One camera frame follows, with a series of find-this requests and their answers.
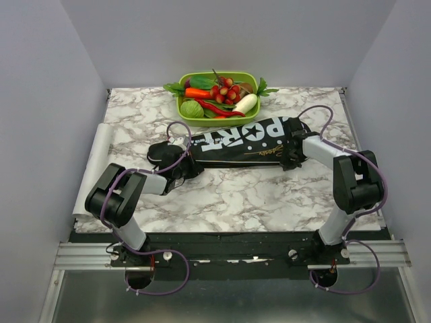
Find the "marble surface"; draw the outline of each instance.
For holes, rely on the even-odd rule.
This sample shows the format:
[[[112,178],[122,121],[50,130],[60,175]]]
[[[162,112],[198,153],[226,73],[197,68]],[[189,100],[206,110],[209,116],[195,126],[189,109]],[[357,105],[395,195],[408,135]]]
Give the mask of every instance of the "marble surface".
[[[262,99],[256,120],[273,116],[297,116],[315,105],[331,106],[335,112],[326,138],[354,148],[354,140],[338,94],[333,88],[282,87]],[[328,113],[315,109],[303,121],[319,131]],[[160,87],[113,89],[105,123],[114,127],[108,156],[126,168],[153,166],[146,160],[148,147],[165,140],[166,126],[180,120],[175,99]],[[177,134],[185,134],[173,126]],[[202,133],[208,128],[192,128]],[[302,231],[324,224],[334,205],[332,171],[317,161],[283,172],[281,167],[206,169],[198,177],[167,196],[141,195],[135,218],[146,232]],[[93,217],[81,217],[77,232],[104,232]],[[354,229],[378,230],[376,215],[363,217]]]

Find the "white wall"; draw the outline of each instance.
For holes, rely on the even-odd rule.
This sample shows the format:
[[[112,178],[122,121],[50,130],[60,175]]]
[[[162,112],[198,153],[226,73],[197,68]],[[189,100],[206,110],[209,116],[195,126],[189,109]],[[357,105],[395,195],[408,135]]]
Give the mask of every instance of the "white wall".
[[[106,90],[58,0],[0,10],[0,321],[37,322]]]
[[[431,318],[431,2],[398,0],[354,75],[347,102],[389,182],[384,215],[403,238]]]
[[[395,0],[62,0],[103,82],[161,85],[244,70],[270,85],[346,86]]]

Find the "red pepper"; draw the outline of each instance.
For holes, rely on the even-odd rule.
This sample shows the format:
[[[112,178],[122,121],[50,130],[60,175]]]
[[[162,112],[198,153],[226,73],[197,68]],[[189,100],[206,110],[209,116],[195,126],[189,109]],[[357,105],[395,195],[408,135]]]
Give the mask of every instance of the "red pepper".
[[[202,108],[211,110],[212,112],[215,112],[219,116],[245,116],[245,114],[243,114],[242,112],[239,112],[239,111],[224,111],[224,110],[220,110],[219,108],[217,108],[213,104],[205,102],[205,101],[200,100],[200,99],[195,99],[195,101],[197,103],[199,103]]]

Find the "green bowl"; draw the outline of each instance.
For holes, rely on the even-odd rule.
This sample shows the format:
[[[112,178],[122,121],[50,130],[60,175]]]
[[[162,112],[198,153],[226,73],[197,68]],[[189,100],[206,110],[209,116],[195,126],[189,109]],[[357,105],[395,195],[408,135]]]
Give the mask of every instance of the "green bowl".
[[[256,79],[248,73],[245,72],[217,72],[218,75],[223,77],[231,77],[234,81],[240,81],[245,83],[250,83],[253,87],[253,92],[257,92],[257,82]],[[186,80],[193,75],[202,75],[208,77],[209,79],[214,79],[213,72],[200,72],[200,73],[190,73],[186,74],[180,79],[180,84],[184,85]],[[256,105],[245,114],[245,117],[242,116],[232,116],[226,119],[210,119],[210,118],[187,118],[183,116],[180,112],[181,104],[183,104],[184,98],[182,96],[176,99],[176,109],[181,118],[185,120],[185,122],[192,127],[232,127],[232,126],[240,126],[242,124],[247,124],[253,121],[253,119],[258,115],[261,109],[261,99],[257,98]]]

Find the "radish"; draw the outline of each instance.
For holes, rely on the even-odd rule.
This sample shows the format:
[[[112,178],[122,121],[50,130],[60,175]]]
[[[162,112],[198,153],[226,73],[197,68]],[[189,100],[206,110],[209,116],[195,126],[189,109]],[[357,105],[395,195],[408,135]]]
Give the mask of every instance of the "radish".
[[[257,95],[249,94],[243,97],[243,99],[241,99],[241,101],[239,101],[236,104],[235,109],[233,109],[233,111],[238,111],[238,112],[242,112],[243,114],[246,114],[248,111],[253,109],[256,103],[257,103]]]

